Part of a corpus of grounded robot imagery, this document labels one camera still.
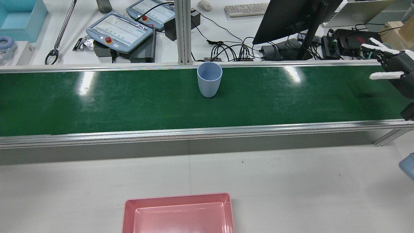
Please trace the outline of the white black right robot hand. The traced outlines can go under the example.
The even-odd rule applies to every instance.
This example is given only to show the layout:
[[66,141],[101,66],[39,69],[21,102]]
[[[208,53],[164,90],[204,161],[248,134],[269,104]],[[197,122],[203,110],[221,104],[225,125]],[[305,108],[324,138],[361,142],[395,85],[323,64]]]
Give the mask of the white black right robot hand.
[[372,73],[371,80],[386,79],[406,98],[414,98],[414,53],[411,50],[396,50],[380,41],[370,38],[360,49],[372,52],[384,72]]

